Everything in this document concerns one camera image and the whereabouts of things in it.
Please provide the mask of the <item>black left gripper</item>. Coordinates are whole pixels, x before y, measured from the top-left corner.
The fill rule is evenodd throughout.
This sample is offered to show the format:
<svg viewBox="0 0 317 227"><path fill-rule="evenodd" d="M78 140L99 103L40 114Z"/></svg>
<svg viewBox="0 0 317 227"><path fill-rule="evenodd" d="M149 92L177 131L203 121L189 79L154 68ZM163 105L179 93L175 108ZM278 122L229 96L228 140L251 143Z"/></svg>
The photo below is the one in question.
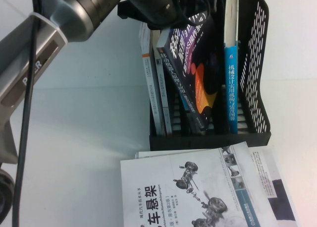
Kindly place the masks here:
<svg viewBox="0 0 317 227"><path fill-rule="evenodd" d="M172 0L129 0L136 8L133 19L147 23L151 30L162 30L177 21Z"/></svg>

